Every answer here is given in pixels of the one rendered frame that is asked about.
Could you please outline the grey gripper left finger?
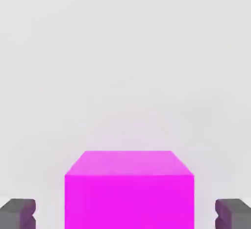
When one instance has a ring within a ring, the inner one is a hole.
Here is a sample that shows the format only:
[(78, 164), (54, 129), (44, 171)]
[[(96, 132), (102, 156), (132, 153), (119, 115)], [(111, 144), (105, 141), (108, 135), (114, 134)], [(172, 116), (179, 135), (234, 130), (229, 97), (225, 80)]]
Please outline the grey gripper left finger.
[(36, 229), (34, 199), (10, 199), (0, 208), (0, 229)]

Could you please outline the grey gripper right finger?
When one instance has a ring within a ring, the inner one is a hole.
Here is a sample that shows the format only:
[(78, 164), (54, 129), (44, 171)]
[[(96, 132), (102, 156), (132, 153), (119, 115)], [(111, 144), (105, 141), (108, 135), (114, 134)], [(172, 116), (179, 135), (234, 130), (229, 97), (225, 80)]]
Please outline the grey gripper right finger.
[(217, 199), (215, 211), (215, 229), (251, 229), (251, 207), (241, 199)]

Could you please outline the small magenta cube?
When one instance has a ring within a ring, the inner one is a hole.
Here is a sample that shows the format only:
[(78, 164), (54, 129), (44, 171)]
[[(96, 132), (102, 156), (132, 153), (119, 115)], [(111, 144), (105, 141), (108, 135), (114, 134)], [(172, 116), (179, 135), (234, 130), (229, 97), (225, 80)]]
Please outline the small magenta cube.
[(65, 229), (194, 229), (194, 175), (171, 151), (86, 151), (65, 174)]

